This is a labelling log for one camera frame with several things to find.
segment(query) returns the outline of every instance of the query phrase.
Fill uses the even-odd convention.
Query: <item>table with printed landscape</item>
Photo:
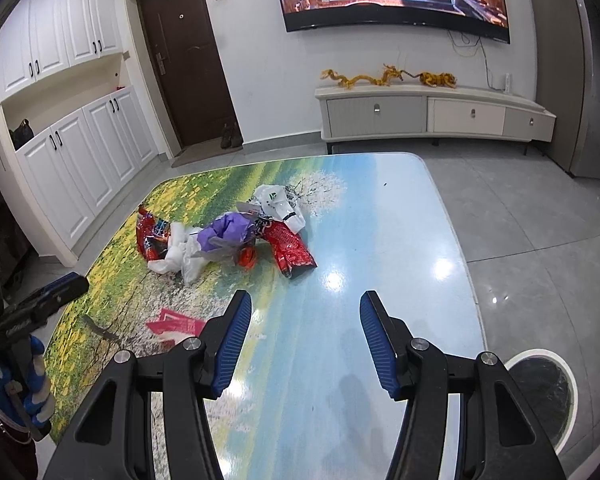
[[[331,155],[190,174],[144,202],[156,216],[203,226],[260,184],[295,187],[302,238],[318,267],[288,279],[258,244],[251,270],[209,264],[194,286],[149,271],[136,250],[135,213],[88,273],[90,291],[67,307],[46,353],[58,441],[100,371],[121,348],[165,343],[147,323],[163,309],[207,320],[238,288],[253,316],[234,378],[206,401],[225,480],[382,479],[405,403],[380,387],[360,325],[360,296],[376,290],[391,316],[442,351],[484,350],[462,252],[435,185],[409,153]],[[162,400],[152,398],[156,478],[168,478]],[[450,397],[441,478],[452,478],[459,401]]]

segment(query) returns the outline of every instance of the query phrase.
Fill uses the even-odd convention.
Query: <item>silver bolt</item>
[[[129,350],[121,350],[113,356],[113,360],[117,363],[126,363],[129,359],[131,359],[131,352]]]
[[[480,359],[484,364],[489,366],[493,366],[494,364],[498,363],[498,357],[493,352],[483,352],[482,355],[480,355]]]
[[[197,337],[188,337],[182,342],[185,350],[197,350],[202,345],[202,341]]]
[[[411,340],[411,348],[414,350],[426,350],[429,348],[429,341],[421,337],[415,337]]]

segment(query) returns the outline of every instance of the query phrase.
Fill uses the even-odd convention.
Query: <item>white rim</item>
[[[555,446],[555,453],[558,454],[562,451],[562,448],[567,443],[567,440],[571,435],[571,431],[573,431],[573,427],[576,423],[576,414],[578,413],[578,385],[576,384],[576,377],[573,375],[573,372],[571,371],[570,366],[567,364],[567,361],[561,358],[557,353],[551,352],[550,350],[545,350],[543,348],[535,348],[533,350],[525,350],[524,352],[520,352],[518,355],[512,357],[505,364],[505,367],[507,370],[511,370],[513,365],[516,365],[520,361],[528,359],[529,357],[545,357],[550,361],[553,361],[562,369],[569,380],[569,388],[571,389],[571,395],[573,396],[573,403],[571,404],[569,410],[567,429],[564,431],[560,437],[560,440],[558,441],[558,444]]]

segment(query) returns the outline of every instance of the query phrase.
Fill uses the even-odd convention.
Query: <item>red plastic wrapper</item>
[[[317,267],[299,235],[293,234],[284,222],[271,222],[264,228],[262,238],[271,244],[273,257],[286,277],[291,278],[296,269]]]
[[[141,204],[136,219],[136,244],[142,257],[148,262],[163,260],[170,235],[171,224],[162,218],[156,218]]]

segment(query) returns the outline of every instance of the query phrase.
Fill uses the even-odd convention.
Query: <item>white drawer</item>
[[[554,124],[554,117],[518,108],[507,108],[504,116],[504,136],[550,142],[554,136]]]
[[[429,99],[433,132],[502,135],[505,107],[459,99]]]
[[[426,129],[422,96],[353,97],[327,101],[331,137],[410,134]]]

